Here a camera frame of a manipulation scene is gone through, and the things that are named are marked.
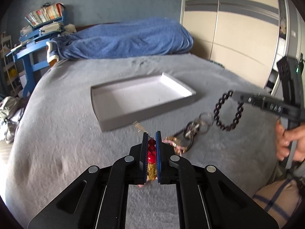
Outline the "person's right hand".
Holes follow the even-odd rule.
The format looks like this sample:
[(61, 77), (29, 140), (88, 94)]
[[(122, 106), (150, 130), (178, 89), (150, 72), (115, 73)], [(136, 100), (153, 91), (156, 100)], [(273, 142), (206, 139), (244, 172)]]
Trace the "person's right hand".
[(297, 147), (293, 160), (303, 162), (305, 158), (305, 126), (302, 123), (299, 127), (292, 130), (285, 130), (280, 120), (275, 124), (275, 148), (277, 159), (283, 161), (288, 157), (290, 150), (288, 146), (292, 141), (297, 141)]

